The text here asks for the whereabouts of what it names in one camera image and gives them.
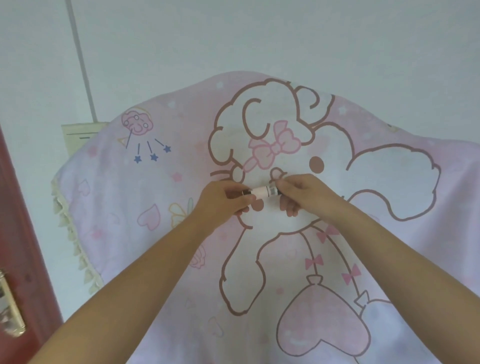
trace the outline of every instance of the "yellow triangle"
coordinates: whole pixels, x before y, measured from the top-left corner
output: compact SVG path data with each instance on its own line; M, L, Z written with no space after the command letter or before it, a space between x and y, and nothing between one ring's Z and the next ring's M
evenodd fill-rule
M122 144L124 147L126 147L126 146L127 146L127 139L128 139L128 137L119 138L119 139L117 139L117 140L118 140L118 142L119 142L120 144Z

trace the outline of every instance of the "electrical box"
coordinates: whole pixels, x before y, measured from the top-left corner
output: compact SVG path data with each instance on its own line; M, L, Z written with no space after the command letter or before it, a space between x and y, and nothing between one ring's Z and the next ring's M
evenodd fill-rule
M63 139L67 147L68 155L72 156L77 150L98 134L108 125L107 122L88 122L81 124L62 125Z

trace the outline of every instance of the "marker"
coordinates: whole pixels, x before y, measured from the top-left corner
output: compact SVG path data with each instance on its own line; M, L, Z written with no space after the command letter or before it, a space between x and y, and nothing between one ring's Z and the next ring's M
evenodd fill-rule
M242 195L247 195L247 194L252 194L254 195L255 197L257 197L257 199L264 199L264 198L267 198L267 197L271 197L271 196L280 196L282 195L282 193L280 192L280 190L275 186L274 183L268 185L268 186L262 186L262 187L257 187L257 188L254 188L252 190L244 190L242 191Z

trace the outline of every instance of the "yellow butterfly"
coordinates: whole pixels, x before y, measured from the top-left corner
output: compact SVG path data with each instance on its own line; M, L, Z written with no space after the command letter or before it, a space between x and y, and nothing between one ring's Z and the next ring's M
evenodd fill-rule
M171 218L171 226L172 228L176 227L178 224L180 224L182 221L185 220L185 218L190 215L193 211L193 198L188 199L188 205L187 205L187 212L181 206L177 203L173 203L170 205L168 208L170 213L172 214Z

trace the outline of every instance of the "cartoon blanket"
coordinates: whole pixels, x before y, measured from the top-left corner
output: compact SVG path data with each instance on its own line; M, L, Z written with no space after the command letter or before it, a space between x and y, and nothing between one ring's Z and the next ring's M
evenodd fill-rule
M126 110L60 169L54 203L94 293L209 181L313 173L478 294L479 161L476 144L232 72ZM278 203L257 201L200 246L130 363L438 363L335 227Z

